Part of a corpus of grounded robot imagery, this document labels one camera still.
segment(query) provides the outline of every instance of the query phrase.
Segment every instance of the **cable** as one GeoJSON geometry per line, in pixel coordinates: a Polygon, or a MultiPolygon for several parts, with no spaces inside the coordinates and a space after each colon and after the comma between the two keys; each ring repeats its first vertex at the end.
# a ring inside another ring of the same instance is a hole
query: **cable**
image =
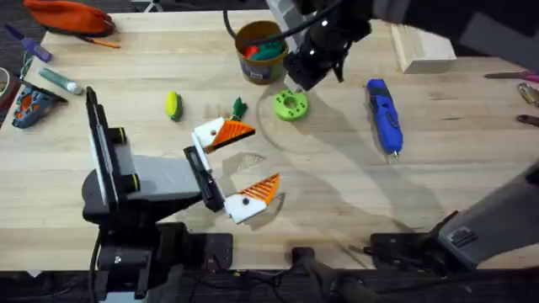
{"type": "Polygon", "coordinates": [[[19,296],[19,297],[13,297],[13,298],[7,298],[8,301],[26,301],[26,300],[44,300],[44,299],[51,299],[51,298],[54,298],[58,295],[64,295],[64,294],[67,294],[73,290],[75,290],[79,283],[80,283],[80,279],[72,279],[71,281],[69,281],[67,284],[72,284],[70,286],[67,286],[65,289],[63,290],[59,290],[55,293],[52,293],[52,294],[47,294],[47,295],[26,295],[26,296],[19,296]]]}
{"type": "Polygon", "coordinates": [[[478,278],[478,277],[460,277],[460,278],[446,278],[446,279],[438,279],[433,282],[429,283],[422,283],[419,285],[412,285],[412,286],[405,286],[405,287],[395,287],[391,289],[384,289],[384,290],[374,290],[379,295],[389,295],[389,294],[397,294],[402,292],[408,292],[408,291],[415,291],[415,290],[421,290],[423,288],[429,288],[429,287],[435,287],[435,286],[441,286],[446,284],[454,284],[454,283],[461,283],[461,282],[472,282],[472,281],[481,281],[484,279],[491,279],[492,277],[485,276],[484,278],[478,278]]]}
{"type": "Polygon", "coordinates": [[[406,263],[408,266],[411,266],[411,267],[414,267],[414,268],[417,268],[417,269],[421,269],[421,264],[423,263],[420,259],[418,258],[409,258],[409,257],[406,257],[396,251],[392,251],[391,249],[387,248],[387,247],[377,247],[377,248],[374,248],[374,247],[363,247],[363,253],[365,253],[366,255],[368,256],[371,256],[371,257],[385,257],[385,258],[391,258],[391,259],[394,259],[394,260],[398,260],[402,263],[406,263]]]}
{"type": "MultiPolygon", "coordinates": [[[[312,17],[309,20],[303,22],[302,24],[297,25],[295,28],[288,29],[284,33],[281,33],[281,34],[278,34],[278,35],[275,35],[275,36],[271,36],[271,37],[268,37],[268,38],[264,38],[264,39],[261,39],[261,40],[250,41],[250,42],[247,43],[247,45],[262,45],[262,44],[266,44],[266,43],[271,43],[271,42],[276,42],[276,41],[279,41],[279,40],[283,40],[286,37],[290,37],[292,35],[295,35],[295,34],[301,32],[302,30],[310,27],[311,25],[315,24],[316,22],[326,18],[330,13],[333,12],[334,9],[336,9],[339,5],[344,3],[344,1],[346,1],[346,0],[337,0],[337,1],[335,1],[333,4],[326,7],[322,11],[317,12],[317,14],[314,17],[312,17]]],[[[223,10],[222,10],[222,19],[223,19],[223,22],[225,23],[225,27],[227,28],[228,34],[233,39],[237,40],[237,35],[236,35],[236,33],[234,33],[234,30],[232,29],[232,26],[230,25],[230,20],[228,19],[228,4],[229,4],[229,2],[230,2],[230,0],[225,0],[225,4],[224,4],[223,10]]]]}
{"type": "Polygon", "coordinates": [[[274,277],[276,275],[283,274],[285,271],[286,270],[280,271],[279,273],[271,273],[271,272],[266,272],[266,271],[263,271],[263,270],[254,270],[254,269],[246,270],[246,272],[248,272],[248,273],[261,274],[261,275],[270,276],[270,277],[274,277]]]}
{"type": "Polygon", "coordinates": [[[195,284],[193,285],[193,289],[191,290],[191,294],[189,295],[189,299],[187,300],[187,303],[191,303],[193,300],[193,297],[195,296],[196,289],[199,287],[200,282],[202,282],[202,278],[204,278],[205,273],[207,273],[206,270],[200,274],[199,278],[196,280],[195,284]]]}
{"type": "Polygon", "coordinates": [[[28,55],[28,51],[25,51],[24,55],[23,55],[23,67],[21,67],[21,69],[20,69],[20,76],[19,77],[21,79],[24,79],[24,77],[26,77],[26,73],[28,72],[30,64],[34,60],[33,56],[31,56],[30,58],[27,59],[26,58],[27,55],[28,55]]]}
{"type": "Polygon", "coordinates": [[[287,300],[283,299],[282,296],[280,296],[279,291],[277,290],[276,287],[272,287],[271,289],[273,290],[275,298],[277,298],[277,300],[279,300],[280,303],[289,303],[287,300]]]}
{"type": "Polygon", "coordinates": [[[90,258],[90,268],[88,270],[88,292],[90,293],[90,302],[98,303],[98,299],[95,296],[95,290],[93,289],[93,282],[95,281],[95,265],[98,259],[98,250],[103,241],[103,234],[105,231],[100,227],[98,236],[95,238],[95,244],[93,245],[92,257],[90,258]]]}
{"type": "MultiPolygon", "coordinates": [[[[219,264],[219,262],[218,262],[218,260],[217,260],[217,258],[215,256],[213,256],[213,259],[216,262],[217,267],[219,267],[219,269],[224,269],[224,268],[221,267],[221,265],[219,264]]],[[[275,291],[276,291],[276,289],[279,288],[280,285],[282,284],[282,278],[285,275],[297,270],[300,267],[302,267],[302,265],[300,265],[300,264],[299,265],[292,265],[289,269],[283,270],[283,271],[281,271],[281,272],[279,272],[277,274],[273,274],[272,277],[269,278],[269,279],[261,279],[261,278],[258,278],[258,277],[248,276],[247,274],[249,272],[256,272],[256,271],[252,271],[252,270],[251,271],[249,271],[249,270],[246,271],[245,274],[242,274],[242,273],[236,271],[235,274],[240,274],[239,275],[240,278],[249,279],[249,280],[252,280],[252,281],[255,282],[255,283],[253,283],[251,285],[244,286],[244,287],[236,286],[236,285],[235,286],[215,285],[215,284],[212,284],[212,283],[210,283],[208,281],[204,281],[203,279],[200,279],[200,281],[197,279],[197,282],[198,282],[198,284],[202,284],[202,285],[204,285],[206,287],[216,289],[216,290],[252,290],[253,288],[258,287],[260,285],[267,284],[267,285],[271,286],[272,288],[275,288],[275,291]]]]}

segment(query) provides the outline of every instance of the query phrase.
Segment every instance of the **yellow object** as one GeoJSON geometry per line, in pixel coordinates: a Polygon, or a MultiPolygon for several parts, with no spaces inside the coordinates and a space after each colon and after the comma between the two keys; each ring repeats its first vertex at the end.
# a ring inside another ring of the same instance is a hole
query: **yellow object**
{"type": "Polygon", "coordinates": [[[131,176],[133,177],[133,184],[135,185],[135,191],[138,191],[138,189],[139,189],[139,187],[138,187],[138,179],[136,178],[135,174],[132,174],[131,176]]]}
{"type": "Polygon", "coordinates": [[[165,104],[167,115],[173,121],[178,122],[184,114],[184,107],[182,105],[182,98],[176,92],[168,92],[167,101],[165,104]]]}
{"type": "Polygon", "coordinates": [[[124,133],[124,128],[123,127],[120,127],[120,136],[121,136],[122,144],[125,143],[125,133],[124,133]]]}

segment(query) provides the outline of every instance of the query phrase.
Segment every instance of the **wooden block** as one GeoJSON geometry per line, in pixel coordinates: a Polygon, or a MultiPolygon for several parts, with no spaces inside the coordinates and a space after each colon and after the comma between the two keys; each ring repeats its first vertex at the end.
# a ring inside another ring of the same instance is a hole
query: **wooden block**
{"type": "Polygon", "coordinates": [[[446,38],[405,25],[392,25],[391,31],[403,73],[447,72],[456,61],[453,46],[446,38]]]}

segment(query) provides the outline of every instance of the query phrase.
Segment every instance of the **green 3d printed part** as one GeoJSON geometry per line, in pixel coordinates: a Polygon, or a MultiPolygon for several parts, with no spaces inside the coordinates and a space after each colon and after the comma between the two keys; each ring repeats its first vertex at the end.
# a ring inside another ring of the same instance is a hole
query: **green 3d printed part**
{"type": "Polygon", "coordinates": [[[247,104],[242,101],[241,97],[237,97],[236,102],[232,106],[232,120],[241,121],[247,109],[247,104]]]}
{"type": "Polygon", "coordinates": [[[286,89],[274,96],[273,110],[284,121],[294,121],[303,117],[309,109],[304,93],[293,93],[286,89]]]}
{"type": "Polygon", "coordinates": [[[168,117],[172,121],[178,122],[182,114],[184,114],[181,96],[176,92],[168,92],[165,109],[167,110],[168,117]]]}

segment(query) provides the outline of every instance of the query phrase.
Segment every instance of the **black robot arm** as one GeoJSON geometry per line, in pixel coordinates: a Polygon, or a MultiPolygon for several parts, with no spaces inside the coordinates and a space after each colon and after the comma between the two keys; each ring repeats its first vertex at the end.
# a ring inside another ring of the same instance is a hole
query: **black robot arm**
{"type": "MultiPolygon", "coordinates": [[[[534,0],[334,0],[341,4],[309,28],[299,50],[285,60],[289,76],[303,89],[334,71],[344,80],[348,49],[370,32],[370,19],[406,24],[444,36],[454,43],[539,72],[539,2],[534,0]]],[[[303,14],[334,2],[296,0],[303,14]]]]}

